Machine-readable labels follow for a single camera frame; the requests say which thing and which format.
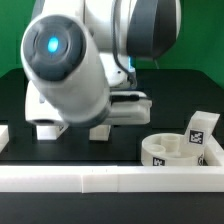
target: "green background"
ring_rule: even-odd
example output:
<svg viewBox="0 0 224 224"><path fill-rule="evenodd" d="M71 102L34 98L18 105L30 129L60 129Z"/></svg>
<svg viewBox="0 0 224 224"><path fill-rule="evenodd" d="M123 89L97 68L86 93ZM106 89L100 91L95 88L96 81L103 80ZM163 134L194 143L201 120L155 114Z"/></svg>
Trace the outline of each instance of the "green background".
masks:
<svg viewBox="0 0 224 224"><path fill-rule="evenodd" d="M21 68L20 43L34 0L0 0L0 76ZM224 1L181 0L181 31L176 44L158 59L162 69L203 71L224 88ZM155 68L134 60L136 68Z"/></svg>

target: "black cable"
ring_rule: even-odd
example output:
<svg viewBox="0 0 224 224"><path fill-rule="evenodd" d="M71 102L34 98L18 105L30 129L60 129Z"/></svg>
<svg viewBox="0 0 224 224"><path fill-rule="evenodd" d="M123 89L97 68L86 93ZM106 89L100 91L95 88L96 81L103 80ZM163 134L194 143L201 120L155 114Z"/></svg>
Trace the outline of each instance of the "black cable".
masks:
<svg viewBox="0 0 224 224"><path fill-rule="evenodd" d="M150 98L142 97L142 96L139 96L138 94L112 95L111 96L111 104L121 103L121 102L137 102L139 100L150 100Z"/></svg>
<svg viewBox="0 0 224 224"><path fill-rule="evenodd" d="M114 61L117 64L117 66L123 70L127 75L128 79L131 82L131 88L135 89L137 87L137 80L136 80L136 73L135 72L130 72L128 69L126 69L119 61L118 59L118 50L117 50L117 35L116 35L116 8L117 8L118 0L113 1L112 5L112 12L111 12L111 21L112 21L112 26L111 26L111 33L112 33L112 51L113 51L113 56L114 56Z"/></svg>

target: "black table surface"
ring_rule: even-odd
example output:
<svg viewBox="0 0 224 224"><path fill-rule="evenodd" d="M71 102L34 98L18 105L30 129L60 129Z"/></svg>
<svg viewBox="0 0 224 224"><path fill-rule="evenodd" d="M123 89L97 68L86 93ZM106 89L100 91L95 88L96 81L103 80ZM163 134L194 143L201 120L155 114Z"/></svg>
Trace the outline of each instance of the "black table surface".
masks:
<svg viewBox="0 0 224 224"><path fill-rule="evenodd" d="M138 90L151 97L151 122L113 126L108 142L90 142L88 129L57 141L37 141L25 121L27 79L15 69L0 79L0 124L10 142L0 165L141 165L141 141L156 133L183 134L197 111L221 114L213 136L224 144L224 90L195 70L138 70ZM221 223L223 193L0 193L0 223Z"/></svg>

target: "blue led light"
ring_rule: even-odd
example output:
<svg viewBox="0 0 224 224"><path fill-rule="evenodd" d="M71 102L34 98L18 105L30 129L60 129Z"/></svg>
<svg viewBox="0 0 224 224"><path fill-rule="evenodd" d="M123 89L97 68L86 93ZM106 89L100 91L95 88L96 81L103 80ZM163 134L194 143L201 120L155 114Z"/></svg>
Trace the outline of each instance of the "blue led light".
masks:
<svg viewBox="0 0 224 224"><path fill-rule="evenodd" d="M51 37L48 42L48 51L50 53L55 53L58 49L58 43L59 41L57 37Z"/></svg>

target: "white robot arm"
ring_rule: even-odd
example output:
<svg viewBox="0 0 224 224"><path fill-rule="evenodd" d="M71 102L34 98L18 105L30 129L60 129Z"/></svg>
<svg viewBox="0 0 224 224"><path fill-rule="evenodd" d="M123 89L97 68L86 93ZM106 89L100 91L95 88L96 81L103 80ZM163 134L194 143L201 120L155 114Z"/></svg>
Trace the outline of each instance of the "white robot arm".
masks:
<svg viewBox="0 0 224 224"><path fill-rule="evenodd" d="M36 0L21 44L30 80L26 119L75 127L148 123L151 101L133 91L129 57L161 56L176 41L180 17L179 0ZM30 116L38 107L51 115Z"/></svg>

